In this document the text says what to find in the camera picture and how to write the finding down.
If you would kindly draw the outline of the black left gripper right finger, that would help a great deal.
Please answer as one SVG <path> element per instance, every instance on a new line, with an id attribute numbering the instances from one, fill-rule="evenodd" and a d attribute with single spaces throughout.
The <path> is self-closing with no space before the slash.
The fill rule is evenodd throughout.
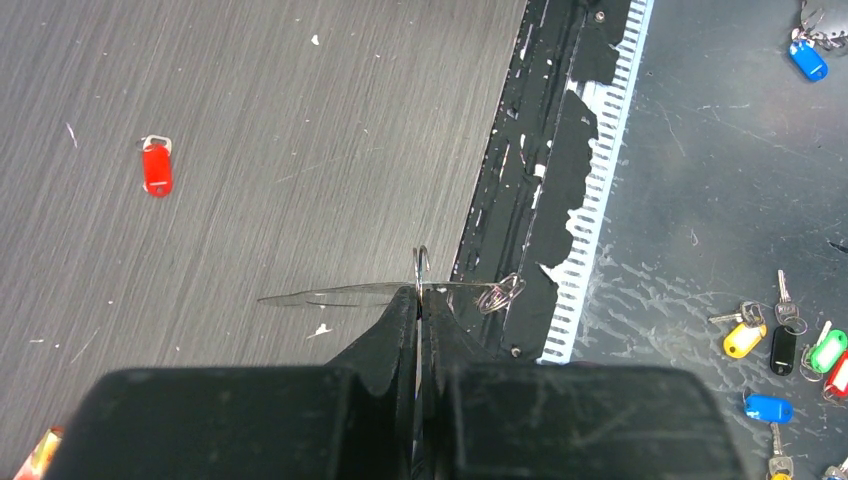
<path id="1" fill-rule="evenodd" d="M 651 366 L 492 361 L 443 294 L 423 300 L 430 479 L 742 479 L 712 394 Z"/>

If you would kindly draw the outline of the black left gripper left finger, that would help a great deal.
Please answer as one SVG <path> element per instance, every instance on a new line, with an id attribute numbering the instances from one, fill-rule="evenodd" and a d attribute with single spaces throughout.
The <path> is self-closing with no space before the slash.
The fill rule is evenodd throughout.
<path id="1" fill-rule="evenodd" d="M 407 479 L 414 326 L 400 288 L 323 365 L 133 368 L 89 390 L 49 479 Z"/>

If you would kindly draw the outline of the silver perforated keyring plate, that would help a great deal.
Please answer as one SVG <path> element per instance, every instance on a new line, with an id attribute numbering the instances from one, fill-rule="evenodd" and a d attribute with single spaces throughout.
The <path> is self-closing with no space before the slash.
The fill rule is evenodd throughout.
<path id="1" fill-rule="evenodd" d="M 412 282 L 307 290 L 260 302 L 276 307 L 383 308 L 378 322 L 333 360 L 357 369 L 369 389 L 392 393 L 399 431 L 409 449 L 409 476 L 435 479 L 436 417 L 447 373 L 456 365 L 492 358 L 459 319 L 507 310 L 526 282 L 516 273 L 497 282 L 428 281 L 426 247 L 412 253 Z"/>

